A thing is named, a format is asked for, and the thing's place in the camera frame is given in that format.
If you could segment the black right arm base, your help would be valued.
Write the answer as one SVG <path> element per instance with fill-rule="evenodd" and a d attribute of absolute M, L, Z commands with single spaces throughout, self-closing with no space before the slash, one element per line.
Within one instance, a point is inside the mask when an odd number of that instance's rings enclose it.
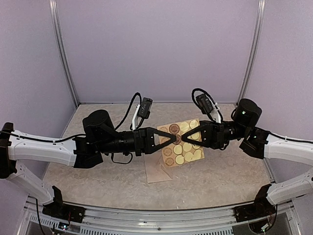
<path fill-rule="evenodd" d="M 237 206 L 234 208 L 236 222 L 249 221 L 261 217 L 265 217 L 277 212 L 276 205 L 271 204 L 266 198 L 267 191 L 271 184 L 262 186 L 258 191 L 253 203 Z"/>

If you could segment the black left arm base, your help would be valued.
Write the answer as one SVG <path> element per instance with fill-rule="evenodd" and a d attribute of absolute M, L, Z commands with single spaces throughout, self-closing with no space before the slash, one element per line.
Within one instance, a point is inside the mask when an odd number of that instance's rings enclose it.
<path fill-rule="evenodd" d="M 43 214 L 68 222 L 82 223 L 86 209 L 64 203 L 61 191 L 56 186 L 52 186 L 52 189 L 54 192 L 53 201 L 43 205 Z"/>

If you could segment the brown round sticker sheet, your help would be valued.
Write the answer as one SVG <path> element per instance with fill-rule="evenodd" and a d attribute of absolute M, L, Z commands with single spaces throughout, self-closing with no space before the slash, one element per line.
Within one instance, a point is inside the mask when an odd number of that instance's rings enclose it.
<path fill-rule="evenodd" d="M 175 142 L 162 149 L 162 156 L 166 166 L 175 167 L 204 158 L 204 151 L 201 146 L 181 140 L 183 134 L 199 125 L 199 119 L 191 119 L 157 127 L 157 130 L 173 134 L 177 138 Z"/>

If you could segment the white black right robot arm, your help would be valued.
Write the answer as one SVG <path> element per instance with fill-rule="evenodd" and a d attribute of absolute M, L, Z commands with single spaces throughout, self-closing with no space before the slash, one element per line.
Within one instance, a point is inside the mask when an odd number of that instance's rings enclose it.
<path fill-rule="evenodd" d="M 240 140 L 240 149 L 257 159 L 282 159 L 306 165 L 313 164 L 313 142 L 291 139 L 256 126 L 262 110 L 255 102 L 239 101 L 231 121 L 220 123 L 200 121 L 199 126 L 181 136 L 182 141 L 194 145 L 222 149 L 232 140 Z M 313 171 L 278 184 L 268 184 L 259 190 L 254 201 L 277 205 L 313 191 Z"/>

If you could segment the aluminium frame post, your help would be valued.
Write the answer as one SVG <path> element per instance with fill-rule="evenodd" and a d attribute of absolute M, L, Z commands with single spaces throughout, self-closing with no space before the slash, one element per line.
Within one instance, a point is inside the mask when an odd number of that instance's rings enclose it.
<path fill-rule="evenodd" d="M 68 59 L 66 55 L 66 50 L 63 42 L 63 37 L 62 37 L 62 30 L 61 30 L 61 25 L 60 25 L 60 20 L 59 20 L 59 14 L 58 14 L 58 5 L 56 0 L 49 0 L 49 8 L 50 8 L 50 13 L 51 13 L 51 19 L 52 19 L 52 25 L 54 28 L 54 34 L 56 38 L 56 45 L 58 48 L 61 64 L 63 67 L 63 71 L 65 74 L 66 82 L 69 88 L 70 96 L 72 99 L 72 102 L 75 106 L 75 108 L 78 108 L 80 105 L 79 98 L 76 92 L 76 88 L 71 76 L 69 64 L 68 64 Z"/>
<path fill-rule="evenodd" d="M 244 79 L 243 79 L 241 89 L 239 92 L 239 96 L 237 99 L 237 104 L 239 103 L 239 101 L 242 98 L 245 97 L 247 89 L 248 89 L 248 85 L 249 85 L 249 82 L 251 79 L 251 74 L 252 74 L 255 58 L 257 55 L 259 39 L 260 39 L 260 35 L 262 32 L 262 24 L 263 24 L 263 19 L 264 19 L 265 6 L 266 6 L 265 0 L 259 0 L 258 1 L 256 22 L 255 22 L 255 27 L 254 27 L 254 31 L 253 31 L 250 53 L 249 53 L 247 66 L 246 66 L 245 73 L 244 73 Z"/>

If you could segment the aluminium frame post left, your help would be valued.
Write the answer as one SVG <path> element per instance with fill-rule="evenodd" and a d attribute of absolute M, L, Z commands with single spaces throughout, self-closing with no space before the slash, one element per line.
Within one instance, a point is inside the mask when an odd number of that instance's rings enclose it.
<path fill-rule="evenodd" d="M 63 37 L 62 37 L 62 30 L 61 30 L 61 25 L 60 25 L 60 20 L 59 20 L 59 14 L 58 14 L 58 5 L 56 0 L 49 0 L 49 8 L 50 8 L 50 13 L 51 13 L 51 19 L 52 19 L 52 25 L 54 28 L 54 34 L 56 38 L 56 45 L 58 48 L 61 64 L 63 67 L 63 71 L 65 74 L 66 82 L 69 88 L 70 96 L 72 99 L 72 102 L 75 106 L 75 108 L 78 108 L 80 105 L 79 98 L 76 92 L 76 88 L 71 76 L 69 64 L 68 64 L 68 59 L 66 55 L 66 50 L 63 42 Z"/>

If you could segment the aluminium front rail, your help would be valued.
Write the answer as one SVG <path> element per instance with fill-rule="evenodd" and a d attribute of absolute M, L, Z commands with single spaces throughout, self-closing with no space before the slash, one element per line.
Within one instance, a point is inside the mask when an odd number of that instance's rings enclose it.
<path fill-rule="evenodd" d="M 29 196 L 19 217 L 16 235 L 300 235 L 302 229 L 292 202 L 272 215 L 238 222 L 234 206 L 193 210 L 145 211 L 85 205 L 80 223 L 42 214 Z"/>

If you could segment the pink envelope with flap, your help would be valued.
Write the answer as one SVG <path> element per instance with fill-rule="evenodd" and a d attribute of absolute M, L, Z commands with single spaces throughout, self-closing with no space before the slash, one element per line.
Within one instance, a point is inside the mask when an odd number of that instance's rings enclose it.
<path fill-rule="evenodd" d="M 161 153 L 144 155 L 144 164 L 148 184 L 173 180 L 171 168 L 164 163 Z"/>

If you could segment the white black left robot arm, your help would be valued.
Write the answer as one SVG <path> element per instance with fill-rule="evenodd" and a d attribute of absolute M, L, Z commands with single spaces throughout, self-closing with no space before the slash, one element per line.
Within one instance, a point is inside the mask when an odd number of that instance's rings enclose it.
<path fill-rule="evenodd" d="M 83 119 L 84 134 L 65 139 L 27 135 L 7 122 L 0 132 L 0 177 L 18 185 L 46 207 L 62 207 L 61 191 L 44 183 L 20 160 L 57 163 L 89 169 L 103 162 L 103 154 L 153 154 L 176 141 L 176 135 L 152 127 L 115 130 L 109 113 L 97 110 Z"/>

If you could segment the aluminium frame post right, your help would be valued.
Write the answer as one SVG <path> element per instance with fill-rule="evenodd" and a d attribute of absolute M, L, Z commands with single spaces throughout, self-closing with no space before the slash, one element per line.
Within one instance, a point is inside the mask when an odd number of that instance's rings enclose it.
<path fill-rule="evenodd" d="M 266 6 L 265 0 L 259 0 L 258 1 L 256 22 L 255 22 L 255 27 L 254 27 L 254 31 L 253 31 L 250 53 L 249 53 L 247 66 L 246 66 L 245 73 L 244 73 L 244 79 L 243 79 L 241 89 L 239 92 L 239 96 L 237 99 L 237 104 L 239 103 L 239 101 L 242 98 L 245 97 L 247 89 L 248 89 L 248 85 L 249 85 L 249 82 L 251 79 L 251 74 L 252 74 L 255 58 L 257 55 L 259 39 L 260 39 L 260 35 L 262 32 L 262 24 L 263 24 L 263 19 L 264 19 L 265 6 Z"/>

